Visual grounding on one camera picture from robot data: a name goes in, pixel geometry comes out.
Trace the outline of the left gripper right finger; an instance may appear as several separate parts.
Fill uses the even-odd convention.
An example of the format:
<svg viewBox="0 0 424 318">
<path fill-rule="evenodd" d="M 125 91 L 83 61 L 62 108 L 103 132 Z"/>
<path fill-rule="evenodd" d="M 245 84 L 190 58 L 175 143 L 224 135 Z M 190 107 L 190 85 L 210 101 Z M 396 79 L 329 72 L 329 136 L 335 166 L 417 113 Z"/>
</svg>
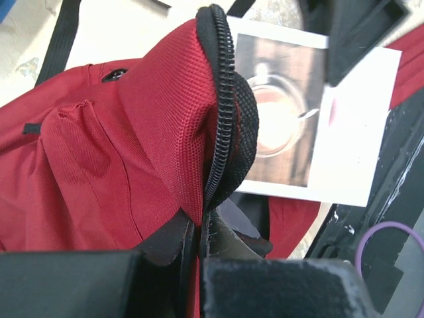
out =
<svg viewBox="0 0 424 318">
<path fill-rule="evenodd" d="M 267 260 L 221 218 L 203 216 L 202 317 L 375 317 L 366 286 L 340 260 Z"/>
</svg>

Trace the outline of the white coffee cover book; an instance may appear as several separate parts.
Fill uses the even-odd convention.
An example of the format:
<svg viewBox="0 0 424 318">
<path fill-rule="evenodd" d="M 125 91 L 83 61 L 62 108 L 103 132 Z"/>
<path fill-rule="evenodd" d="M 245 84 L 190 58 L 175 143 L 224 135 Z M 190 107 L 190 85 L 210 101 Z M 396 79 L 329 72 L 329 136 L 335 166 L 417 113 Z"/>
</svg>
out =
<svg viewBox="0 0 424 318">
<path fill-rule="evenodd" d="M 365 206 L 401 52 L 373 48 L 334 85 L 325 36 L 234 17 L 229 25 L 259 115 L 256 158 L 239 191 Z"/>
</svg>

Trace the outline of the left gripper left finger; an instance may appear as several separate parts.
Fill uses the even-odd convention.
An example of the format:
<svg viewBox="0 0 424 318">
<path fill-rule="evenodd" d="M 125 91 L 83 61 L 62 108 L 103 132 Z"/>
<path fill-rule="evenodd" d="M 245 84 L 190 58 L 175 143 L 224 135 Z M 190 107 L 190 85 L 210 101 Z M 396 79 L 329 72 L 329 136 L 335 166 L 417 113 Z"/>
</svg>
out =
<svg viewBox="0 0 424 318">
<path fill-rule="evenodd" d="M 1 255 L 2 317 L 192 317 L 195 226 L 182 211 L 130 250 Z"/>
</svg>

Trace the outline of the red backpack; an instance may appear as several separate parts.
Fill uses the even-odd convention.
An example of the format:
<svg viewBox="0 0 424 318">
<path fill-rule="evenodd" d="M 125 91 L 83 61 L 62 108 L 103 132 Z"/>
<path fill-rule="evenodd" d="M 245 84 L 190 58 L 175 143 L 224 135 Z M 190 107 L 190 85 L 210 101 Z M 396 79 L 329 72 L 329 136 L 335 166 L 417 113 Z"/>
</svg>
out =
<svg viewBox="0 0 424 318">
<path fill-rule="evenodd" d="M 79 6 L 62 6 L 41 82 L 1 109 L 1 255 L 130 250 L 182 211 L 195 226 L 192 317 L 202 317 L 203 216 L 222 218 L 256 152 L 258 109 L 228 24 L 252 2 L 200 8 L 143 58 L 60 72 Z M 231 228 L 280 260 L 301 221 L 286 217 L 308 207 L 271 197 L 267 240 Z"/>
</svg>

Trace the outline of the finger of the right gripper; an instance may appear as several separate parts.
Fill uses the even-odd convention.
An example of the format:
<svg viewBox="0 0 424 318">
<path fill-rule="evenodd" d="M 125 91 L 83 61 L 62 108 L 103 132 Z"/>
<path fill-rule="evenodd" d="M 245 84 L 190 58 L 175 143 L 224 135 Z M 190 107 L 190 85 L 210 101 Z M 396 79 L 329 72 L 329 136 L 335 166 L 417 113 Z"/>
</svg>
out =
<svg viewBox="0 0 424 318">
<path fill-rule="evenodd" d="M 326 82 L 337 86 L 408 14 L 402 1 L 305 1 L 305 30 L 328 36 Z"/>
</svg>

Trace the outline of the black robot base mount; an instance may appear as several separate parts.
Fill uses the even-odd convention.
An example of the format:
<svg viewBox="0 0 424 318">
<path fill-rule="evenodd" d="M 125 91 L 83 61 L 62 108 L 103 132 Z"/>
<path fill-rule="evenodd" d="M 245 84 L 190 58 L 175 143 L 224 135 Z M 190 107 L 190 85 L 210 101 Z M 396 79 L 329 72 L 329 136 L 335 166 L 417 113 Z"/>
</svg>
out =
<svg viewBox="0 0 424 318">
<path fill-rule="evenodd" d="M 308 258 L 354 262 L 364 233 L 387 221 L 423 235 L 423 91 L 388 115 L 366 207 L 333 205 Z M 416 317 L 423 301 L 423 250 L 407 233 L 379 230 L 366 243 L 362 275 L 378 317 Z"/>
</svg>

